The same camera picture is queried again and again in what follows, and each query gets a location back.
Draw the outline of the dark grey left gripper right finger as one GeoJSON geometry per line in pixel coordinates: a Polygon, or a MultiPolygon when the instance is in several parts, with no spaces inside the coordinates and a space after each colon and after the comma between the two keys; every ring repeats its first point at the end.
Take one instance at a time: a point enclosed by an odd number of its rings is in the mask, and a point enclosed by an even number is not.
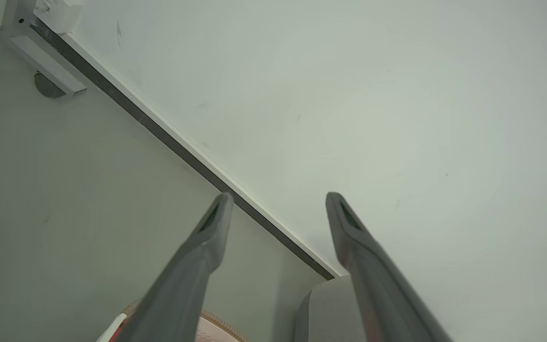
{"type": "Polygon", "coordinates": [[[351,276],[369,342],[449,342],[401,271],[347,200],[326,195],[326,214],[340,264],[351,276]]]}

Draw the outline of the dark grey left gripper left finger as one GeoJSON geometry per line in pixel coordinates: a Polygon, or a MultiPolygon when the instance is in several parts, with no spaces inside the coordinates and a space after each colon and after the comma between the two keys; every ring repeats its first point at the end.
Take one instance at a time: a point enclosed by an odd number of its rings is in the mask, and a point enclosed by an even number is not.
{"type": "Polygon", "coordinates": [[[215,197],[196,228],[141,299],[118,342],[193,342],[210,275],[219,268],[234,197],[215,197]]]}

